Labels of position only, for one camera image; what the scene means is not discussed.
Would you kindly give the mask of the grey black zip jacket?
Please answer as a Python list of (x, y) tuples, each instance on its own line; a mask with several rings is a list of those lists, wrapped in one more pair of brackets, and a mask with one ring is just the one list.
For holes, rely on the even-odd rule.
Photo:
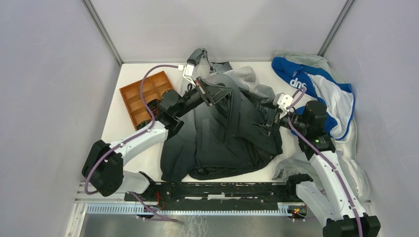
[(215, 105), (202, 103), (181, 117), (184, 125), (163, 145), (161, 179), (213, 180), (266, 167), (283, 152), (280, 132), (267, 135), (257, 126), (275, 117), (275, 110), (263, 105), (275, 98), (274, 90), (256, 82), (252, 67), (234, 70), (228, 62), (210, 62), (203, 48), (188, 60), (195, 66), (194, 76), (231, 92)]

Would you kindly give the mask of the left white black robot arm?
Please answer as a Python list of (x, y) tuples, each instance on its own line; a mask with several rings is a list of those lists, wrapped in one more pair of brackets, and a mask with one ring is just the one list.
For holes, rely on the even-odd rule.
[[(141, 172), (130, 172), (125, 165), (148, 148), (162, 143), (174, 135), (184, 125), (180, 117), (205, 103), (213, 106), (232, 90), (223, 84), (212, 84), (200, 77), (194, 81), (195, 87), (183, 96), (171, 89), (163, 93), (159, 103), (159, 114), (131, 136), (106, 143), (96, 141), (82, 168), (86, 178), (85, 193), (100, 193), (108, 197), (117, 191), (137, 194), (142, 200), (149, 201), (155, 196), (151, 180)], [(88, 185), (95, 189), (90, 191)]]

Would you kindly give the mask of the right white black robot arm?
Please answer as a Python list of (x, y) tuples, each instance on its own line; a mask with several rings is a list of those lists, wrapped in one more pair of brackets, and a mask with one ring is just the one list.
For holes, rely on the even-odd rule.
[(344, 176), (331, 137), (324, 131), (327, 107), (319, 101), (306, 103), (301, 115), (291, 112), (287, 102), (262, 103), (275, 110), (274, 117), (256, 123), (265, 134), (285, 127), (298, 136), (301, 151), (319, 175), (326, 194), (323, 195), (307, 174), (293, 175), (287, 181), (286, 197), (300, 199), (322, 224), (325, 237), (377, 237), (381, 224), (370, 216), (355, 196)]

